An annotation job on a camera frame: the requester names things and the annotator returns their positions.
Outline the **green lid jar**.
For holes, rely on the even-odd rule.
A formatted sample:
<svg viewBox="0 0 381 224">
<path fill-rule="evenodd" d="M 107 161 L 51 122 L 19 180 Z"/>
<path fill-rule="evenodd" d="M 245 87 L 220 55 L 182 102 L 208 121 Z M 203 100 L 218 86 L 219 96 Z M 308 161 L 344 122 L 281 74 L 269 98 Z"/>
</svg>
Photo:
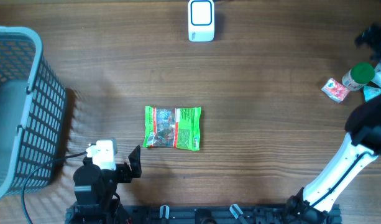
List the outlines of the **green lid jar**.
<svg viewBox="0 0 381 224">
<path fill-rule="evenodd" d="M 355 65 L 342 77 L 342 84 L 350 91 L 357 91 L 371 82 L 374 76 L 373 66 L 362 62 Z"/>
</svg>

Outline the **green candy bag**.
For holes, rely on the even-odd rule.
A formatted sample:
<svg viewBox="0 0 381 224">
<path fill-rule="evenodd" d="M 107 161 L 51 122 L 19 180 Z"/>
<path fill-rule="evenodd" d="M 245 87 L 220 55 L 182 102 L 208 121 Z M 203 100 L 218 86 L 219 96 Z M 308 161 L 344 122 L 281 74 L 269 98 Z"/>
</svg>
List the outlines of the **green candy bag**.
<svg viewBox="0 0 381 224">
<path fill-rule="evenodd" d="M 144 147 L 200 150 L 201 108 L 145 107 Z"/>
</svg>

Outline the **teal patterned pouch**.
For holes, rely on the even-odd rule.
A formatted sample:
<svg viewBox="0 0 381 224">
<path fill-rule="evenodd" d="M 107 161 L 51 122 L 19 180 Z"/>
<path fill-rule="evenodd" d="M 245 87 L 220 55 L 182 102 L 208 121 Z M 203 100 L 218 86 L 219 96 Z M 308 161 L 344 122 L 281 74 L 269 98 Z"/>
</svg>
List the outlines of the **teal patterned pouch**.
<svg viewBox="0 0 381 224">
<path fill-rule="evenodd" d="M 369 101 L 376 96 L 379 96 L 381 94 L 381 88 L 376 88 L 372 86 L 365 86 L 363 88 L 363 93 L 364 93 L 364 99 L 365 101 Z"/>
</svg>

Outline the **small red tissue pack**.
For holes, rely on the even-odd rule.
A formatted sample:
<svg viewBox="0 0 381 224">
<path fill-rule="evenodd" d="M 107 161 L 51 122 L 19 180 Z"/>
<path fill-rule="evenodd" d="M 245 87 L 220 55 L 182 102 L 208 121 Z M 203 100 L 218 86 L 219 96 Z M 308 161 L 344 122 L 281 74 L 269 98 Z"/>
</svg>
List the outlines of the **small red tissue pack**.
<svg viewBox="0 0 381 224">
<path fill-rule="evenodd" d="M 350 90 L 333 78 L 330 78 L 321 90 L 337 103 L 342 102 L 350 93 Z"/>
</svg>

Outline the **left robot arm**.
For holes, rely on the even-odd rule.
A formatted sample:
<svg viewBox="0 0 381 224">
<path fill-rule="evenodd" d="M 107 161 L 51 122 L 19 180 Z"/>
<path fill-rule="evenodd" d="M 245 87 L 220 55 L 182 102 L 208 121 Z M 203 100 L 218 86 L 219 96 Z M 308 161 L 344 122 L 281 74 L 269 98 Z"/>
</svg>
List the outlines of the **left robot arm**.
<svg viewBox="0 0 381 224">
<path fill-rule="evenodd" d="M 116 190 L 118 184 L 130 183 L 141 176 L 140 146 L 135 147 L 128 159 L 129 163 L 118 164 L 116 170 L 102 169 L 91 159 L 83 160 L 73 175 L 76 202 L 67 209 L 65 223 L 133 222 Z"/>
</svg>

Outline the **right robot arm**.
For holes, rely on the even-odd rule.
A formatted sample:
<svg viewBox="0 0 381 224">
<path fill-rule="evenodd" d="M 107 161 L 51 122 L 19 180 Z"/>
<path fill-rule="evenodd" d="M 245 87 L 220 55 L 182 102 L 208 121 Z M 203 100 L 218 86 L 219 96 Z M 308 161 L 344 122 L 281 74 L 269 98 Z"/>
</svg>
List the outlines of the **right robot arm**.
<svg viewBox="0 0 381 224">
<path fill-rule="evenodd" d="M 373 50 L 369 63 L 350 69 L 341 82 L 329 79 L 322 91 L 340 102 L 350 91 L 366 87 L 381 72 L 381 25 L 372 24 L 355 38 L 355 45 Z M 345 125 L 346 135 L 335 156 L 315 180 L 290 197 L 280 213 L 281 223 L 339 223 L 334 203 L 352 179 L 381 156 L 381 94 L 358 106 Z"/>
</svg>

